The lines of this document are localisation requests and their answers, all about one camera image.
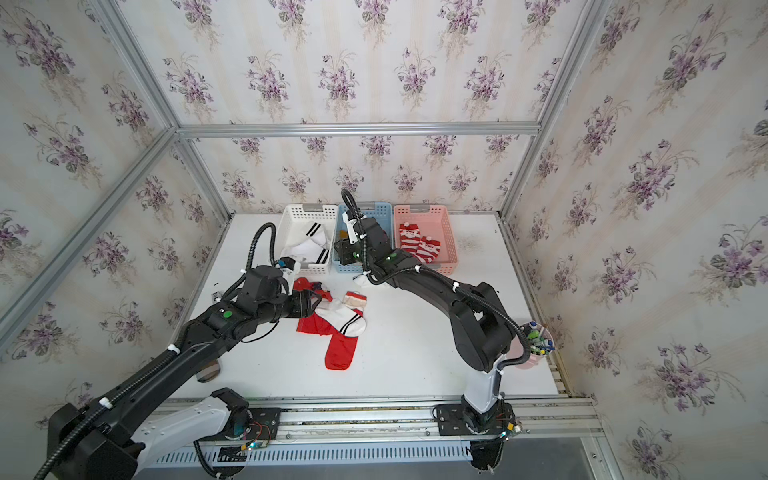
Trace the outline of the red snowflake sock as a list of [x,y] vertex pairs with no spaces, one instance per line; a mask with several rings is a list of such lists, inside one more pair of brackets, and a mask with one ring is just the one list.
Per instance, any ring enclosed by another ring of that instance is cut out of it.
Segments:
[[310,281],[306,277],[299,277],[294,281],[293,284],[293,290],[294,291],[304,291],[309,290],[316,294],[319,294],[324,301],[332,302],[333,297],[329,291],[327,291],[321,282],[319,281]]

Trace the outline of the white sock with black stripes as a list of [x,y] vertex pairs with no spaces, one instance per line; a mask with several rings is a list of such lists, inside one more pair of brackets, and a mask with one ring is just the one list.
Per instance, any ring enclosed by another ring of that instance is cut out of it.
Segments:
[[367,327],[363,313],[345,305],[340,300],[322,302],[315,313],[345,337],[359,337]]

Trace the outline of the red white striped santa sock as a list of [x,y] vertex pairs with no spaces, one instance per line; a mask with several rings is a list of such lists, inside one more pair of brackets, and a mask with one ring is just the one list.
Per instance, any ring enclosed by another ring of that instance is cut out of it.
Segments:
[[415,254],[421,243],[421,231],[417,224],[404,222],[398,227],[398,239],[400,249]]

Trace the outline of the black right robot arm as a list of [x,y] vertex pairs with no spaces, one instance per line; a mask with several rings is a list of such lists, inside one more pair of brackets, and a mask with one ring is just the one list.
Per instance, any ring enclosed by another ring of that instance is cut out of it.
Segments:
[[465,422],[476,432],[485,431],[487,423],[505,413],[504,370],[531,357],[528,334],[506,312],[491,285],[458,282],[392,247],[384,229],[362,213],[349,189],[341,189],[341,198],[347,207],[348,238],[338,241],[335,249],[343,260],[357,258],[368,283],[410,292],[446,315],[456,351],[475,372],[461,399]]

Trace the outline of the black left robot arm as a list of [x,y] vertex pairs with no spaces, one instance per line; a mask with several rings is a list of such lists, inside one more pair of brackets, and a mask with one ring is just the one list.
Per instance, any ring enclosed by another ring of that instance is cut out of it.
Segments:
[[221,388],[198,404],[156,422],[150,416],[203,368],[241,344],[263,324],[311,316],[321,294],[294,291],[286,258],[246,261],[240,278],[166,349],[129,379],[82,407],[67,403],[49,419],[47,458],[38,479],[131,479],[158,458],[226,430],[245,429],[249,404]]

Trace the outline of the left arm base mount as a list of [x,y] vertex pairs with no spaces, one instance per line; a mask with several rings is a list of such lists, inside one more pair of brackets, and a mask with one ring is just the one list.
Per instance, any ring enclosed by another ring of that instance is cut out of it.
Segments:
[[217,434],[203,437],[200,442],[229,441],[261,448],[277,439],[282,410],[280,408],[250,408],[236,413]]

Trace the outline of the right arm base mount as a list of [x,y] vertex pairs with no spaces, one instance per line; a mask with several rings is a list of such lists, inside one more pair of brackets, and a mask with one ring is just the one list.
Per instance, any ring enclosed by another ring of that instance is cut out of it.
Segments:
[[523,428],[510,403],[497,400],[485,413],[474,410],[467,402],[439,404],[432,409],[440,436],[493,435],[509,437]]

